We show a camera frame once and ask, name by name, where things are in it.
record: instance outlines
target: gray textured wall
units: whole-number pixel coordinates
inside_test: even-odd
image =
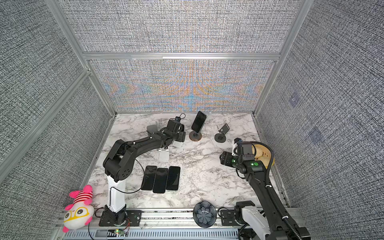
[[[59,0],[84,51],[279,52],[301,0]]]
[[[251,112],[271,60],[91,60],[117,112]]]
[[[78,190],[110,115],[87,78],[0,185],[0,239],[49,239]],[[19,231],[11,231],[22,226]]]
[[[384,239],[384,5],[316,0],[257,116],[313,239]]]
[[[83,70],[44,0],[0,2],[0,161]],[[89,79],[0,183],[0,239],[49,239],[110,115]]]
[[[83,70],[44,0],[0,2],[0,162]]]

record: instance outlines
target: marble tabletop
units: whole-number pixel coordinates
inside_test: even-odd
[[[147,136],[146,127],[156,124],[158,129],[165,127],[174,114],[118,114],[104,144],[102,152],[92,171],[88,184],[93,187],[93,205],[103,207],[107,203],[108,182],[104,172],[103,161],[116,140],[131,141]],[[202,139],[193,142],[188,134],[196,114],[186,114],[181,120],[185,125],[186,137],[181,148],[169,147],[169,160],[159,161],[157,150],[149,151],[137,157],[145,168],[147,165],[157,167],[181,167],[178,191],[166,191],[155,194],[152,191],[140,190],[134,194],[126,194],[127,208],[193,208],[197,203],[206,200],[216,207],[233,207],[236,202],[252,200],[260,207],[255,192],[245,180],[236,175],[235,169],[220,164],[219,155],[223,151],[232,151],[232,142],[239,137],[244,141],[258,141],[258,134],[251,114],[207,114],[202,128]],[[214,135],[225,123],[230,127],[226,134],[227,141],[218,143]],[[275,190],[275,180],[270,175]],[[135,163],[132,174],[127,178],[126,191],[140,188],[143,171]]]

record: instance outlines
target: black bowl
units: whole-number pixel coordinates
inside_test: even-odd
[[[215,224],[216,218],[215,207],[207,201],[199,202],[193,209],[193,219],[202,228],[211,227]]]

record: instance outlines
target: smartphone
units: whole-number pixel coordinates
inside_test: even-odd
[[[168,177],[168,168],[158,168],[156,171],[153,193],[165,193]]]
[[[155,182],[157,166],[146,166],[144,171],[143,182],[144,185],[141,190],[151,191],[153,189],[153,183]]]
[[[167,190],[177,191],[179,189],[180,167],[169,167]]]
[[[192,124],[192,130],[199,133],[201,129],[203,128],[204,122],[207,119],[207,116],[199,111],[196,115],[195,121],[193,121]]]

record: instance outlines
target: pink plush toy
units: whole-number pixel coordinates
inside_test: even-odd
[[[92,221],[94,213],[94,208],[90,205],[92,196],[91,185],[85,186],[81,191],[70,192],[70,197],[74,198],[74,201],[65,207],[68,212],[64,216],[63,232],[81,228]]]

